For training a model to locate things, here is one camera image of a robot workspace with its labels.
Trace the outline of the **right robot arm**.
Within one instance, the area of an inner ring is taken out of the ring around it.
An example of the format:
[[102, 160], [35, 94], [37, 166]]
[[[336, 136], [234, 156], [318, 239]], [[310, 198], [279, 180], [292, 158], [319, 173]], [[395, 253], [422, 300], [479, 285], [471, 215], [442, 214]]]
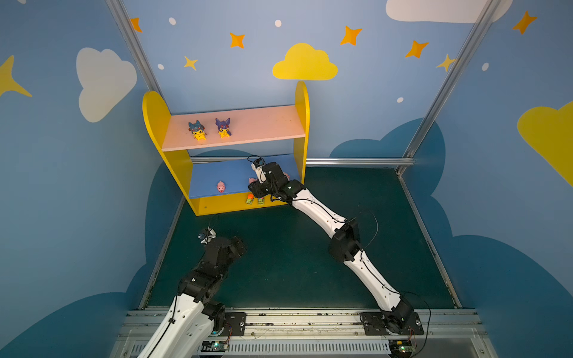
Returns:
[[276, 162], [267, 163], [259, 157], [250, 162], [256, 179], [249, 191], [256, 198], [270, 197], [304, 213], [331, 239], [328, 252], [336, 261], [347, 266], [368, 289], [381, 310], [383, 329], [392, 334], [413, 332], [421, 326], [412, 304], [395, 290], [368, 258], [361, 244], [358, 222], [345, 219], [322, 204], [296, 179], [290, 179]]

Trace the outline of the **purple creature toy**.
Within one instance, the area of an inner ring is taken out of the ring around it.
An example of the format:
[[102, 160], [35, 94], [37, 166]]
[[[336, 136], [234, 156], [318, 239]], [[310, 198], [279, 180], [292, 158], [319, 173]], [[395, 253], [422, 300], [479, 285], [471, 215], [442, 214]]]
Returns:
[[216, 122], [216, 126], [218, 129], [218, 134], [222, 139], [232, 136], [232, 133], [230, 131], [230, 124], [231, 124], [230, 118], [228, 118], [226, 120], [221, 120], [221, 119], [216, 118], [215, 122]]

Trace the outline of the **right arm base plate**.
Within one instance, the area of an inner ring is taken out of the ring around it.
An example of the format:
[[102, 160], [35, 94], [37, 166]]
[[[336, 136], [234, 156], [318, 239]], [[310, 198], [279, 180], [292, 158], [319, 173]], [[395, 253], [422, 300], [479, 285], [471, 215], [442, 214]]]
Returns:
[[390, 317], [385, 312], [362, 312], [361, 324], [367, 336], [409, 336], [424, 335], [425, 330], [418, 313], [412, 313], [407, 319]]

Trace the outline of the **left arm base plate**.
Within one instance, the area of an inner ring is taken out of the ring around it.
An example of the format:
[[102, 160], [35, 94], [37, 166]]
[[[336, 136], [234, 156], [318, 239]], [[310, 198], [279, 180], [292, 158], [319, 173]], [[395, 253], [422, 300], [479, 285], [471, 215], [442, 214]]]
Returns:
[[214, 321], [213, 333], [217, 337], [243, 337], [246, 330], [246, 313], [230, 312]]

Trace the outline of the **orange top toy car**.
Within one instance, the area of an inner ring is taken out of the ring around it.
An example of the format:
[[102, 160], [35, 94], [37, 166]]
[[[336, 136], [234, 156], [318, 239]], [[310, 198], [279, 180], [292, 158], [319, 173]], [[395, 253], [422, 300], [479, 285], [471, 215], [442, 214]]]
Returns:
[[247, 195], [246, 204], [252, 205], [255, 200], [255, 196], [252, 193]]

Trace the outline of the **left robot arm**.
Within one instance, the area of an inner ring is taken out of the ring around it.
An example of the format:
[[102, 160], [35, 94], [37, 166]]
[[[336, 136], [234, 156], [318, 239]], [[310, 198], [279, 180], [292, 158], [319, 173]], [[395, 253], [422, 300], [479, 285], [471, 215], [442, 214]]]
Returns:
[[246, 253], [241, 239], [216, 237], [205, 245], [197, 266], [178, 284], [177, 294], [140, 357], [191, 357], [222, 330], [225, 305], [213, 300], [231, 265]]

